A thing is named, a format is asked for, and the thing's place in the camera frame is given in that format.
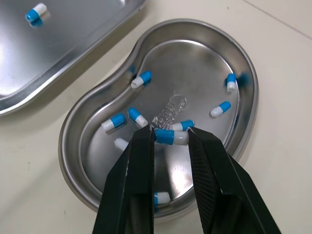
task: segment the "capsule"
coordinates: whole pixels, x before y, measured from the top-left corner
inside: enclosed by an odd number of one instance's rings
[[[212,118],[219,117],[224,112],[229,110],[230,107],[231,107],[231,104],[228,101],[225,101],[225,102],[221,103],[220,105],[218,105],[217,107],[215,107],[212,111],[210,111],[210,116]]]
[[[155,137],[156,142],[167,145],[187,145],[189,143],[189,135],[187,132],[155,129]]]
[[[108,132],[109,130],[112,130],[113,128],[122,125],[125,121],[126,121],[125,116],[123,114],[118,114],[102,123],[102,127],[104,131]]]
[[[131,87],[137,89],[143,84],[149,82],[152,78],[152,73],[150,71],[143,72],[140,76],[137,76],[132,82]]]
[[[229,93],[234,91],[236,89],[235,82],[236,82],[236,75],[234,73],[229,74],[227,77],[226,91],[228,91]]]
[[[145,127],[148,122],[147,120],[141,115],[141,113],[136,108],[130,108],[128,110],[129,117],[135,121],[141,127]]]
[[[165,204],[170,202],[170,196],[167,192],[160,192],[154,194],[154,205]]]
[[[194,127],[193,120],[186,120],[180,123],[171,124],[169,128],[174,131],[186,131],[190,127]]]
[[[115,146],[116,148],[122,150],[123,152],[125,151],[125,149],[127,148],[129,142],[125,141],[122,138],[116,138],[116,140],[114,140]]]
[[[31,23],[38,19],[46,11],[47,6],[43,3],[39,3],[25,15],[25,18]]]

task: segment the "white surface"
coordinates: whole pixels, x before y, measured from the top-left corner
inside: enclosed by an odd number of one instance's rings
[[[136,77],[132,82],[131,82],[131,87],[133,89],[137,89],[138,87],[140,87],[142,84],[144,84],[144,80],[138,76]]]
[[[106,132],[115,128],[114,123],[110,119],[106,120],[104,123],[101,123],[101,125]]]
[[[144,128],[148,124],[148,121],[143,117],[143,115],[139,115],[136,117],[136,123]]]
[[[210,111],[210,116],[212,118],[217,118],[220,115],[223,114],[223,109],[220,106],[214,107],[211,111]]]
[[[226,91],[231,93],[235,90],[235,88],[236,88],[235,82],[230,81],[227,83]]]
[[[125,141],[122,138],[116,138],[116,140],[114,140],[115,146],[119,149],[121,149],[123,152],[125,151],[125,149],[127,148],[129,142]]]
[[[301,6],[292,1],[291,8],[296,7]],[[242,0],[151,0],[143,13],[144,20],[65,91],[48,90],[21,111],[0,118],[0,233],[91,233],[96,213],[75,197],[59,168],[62,123],[84,93],[121,65],[145,30],[172,18],[211,23],[248,53],[258,74],[260,100],[240,164],[283,234],[310,233],[312,41]],[[307,17],[302,27],[310,27],[312,16]],[[156,225],[155,231],[202,233],[197,211]]]
[[[175,131],[173,145],[187,145],[189,143],[189,134],[187,132]]]

